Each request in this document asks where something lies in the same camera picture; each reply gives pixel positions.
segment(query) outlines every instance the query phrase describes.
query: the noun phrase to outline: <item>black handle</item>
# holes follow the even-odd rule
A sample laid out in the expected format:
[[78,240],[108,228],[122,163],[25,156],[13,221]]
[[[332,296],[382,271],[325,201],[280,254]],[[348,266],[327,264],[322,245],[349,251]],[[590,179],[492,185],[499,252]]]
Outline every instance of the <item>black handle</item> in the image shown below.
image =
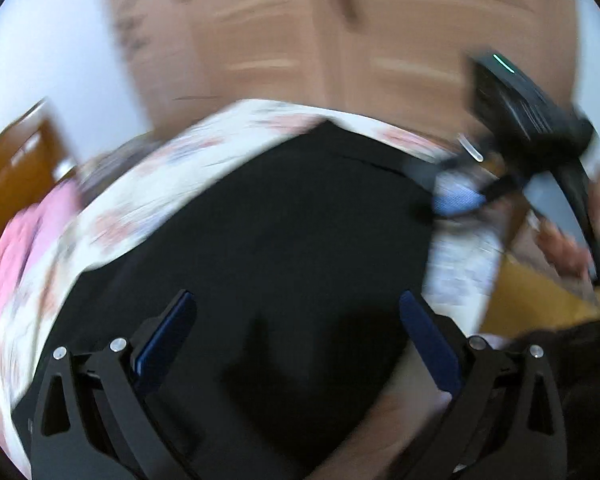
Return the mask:
[[593,263],[596,266],[594,285],[600,285],[600,238],[596,237],[591,218],[589,218],[589,177],[579,160],[552,170],[551,173],[565,197],[567,197],[576,220],[582,229],[582,234],[590,247]]

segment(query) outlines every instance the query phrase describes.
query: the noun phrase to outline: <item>wooden headboard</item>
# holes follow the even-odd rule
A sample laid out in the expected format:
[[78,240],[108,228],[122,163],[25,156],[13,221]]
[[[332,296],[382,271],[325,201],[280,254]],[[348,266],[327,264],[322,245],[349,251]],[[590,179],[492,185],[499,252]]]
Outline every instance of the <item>wooden headboard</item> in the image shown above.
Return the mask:
[[0,234],[21,209],[42,200],[73,160],[40,101],[0,134]]

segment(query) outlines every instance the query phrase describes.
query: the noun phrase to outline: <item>pink pillow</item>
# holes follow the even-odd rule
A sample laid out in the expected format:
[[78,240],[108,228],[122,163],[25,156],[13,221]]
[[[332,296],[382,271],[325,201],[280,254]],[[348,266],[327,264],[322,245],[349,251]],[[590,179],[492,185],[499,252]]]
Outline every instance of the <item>pink pillow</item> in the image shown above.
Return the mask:
[[14,216],[0,237],[0,314],[27,272],[80,211],[73,181],[56,186],[37,205]]

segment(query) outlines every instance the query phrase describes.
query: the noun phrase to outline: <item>person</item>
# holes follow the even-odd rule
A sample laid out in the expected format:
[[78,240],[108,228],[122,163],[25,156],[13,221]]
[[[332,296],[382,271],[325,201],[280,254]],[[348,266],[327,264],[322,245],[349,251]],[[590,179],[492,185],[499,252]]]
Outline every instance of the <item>person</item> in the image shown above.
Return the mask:
[[[593,231],[600,237],[600,166],[589,185],[589,217]],[[565,235],[547,219],[541,221],[536,244],[561,276],[589,279],[589,249],[579,246],[571,235]]]

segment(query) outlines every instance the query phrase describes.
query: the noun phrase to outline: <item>cabinet door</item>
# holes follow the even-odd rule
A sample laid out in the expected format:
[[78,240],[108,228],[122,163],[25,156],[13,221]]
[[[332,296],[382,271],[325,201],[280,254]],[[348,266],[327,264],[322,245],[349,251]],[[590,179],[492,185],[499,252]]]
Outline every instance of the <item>cabinet door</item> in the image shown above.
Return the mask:
[[322,46],[334,19],[320,10],[326,0],[199,1],[225,94],[334,104],[337,77],[326,75]]
[[465,54],[492,46],[559,102],[576,50],[573,0],[345,0],[340,13],[344,105],[450,138],[471,129]]
[[116,39],[157,130],[176,134],[223,100],[193,0],[110,0]]

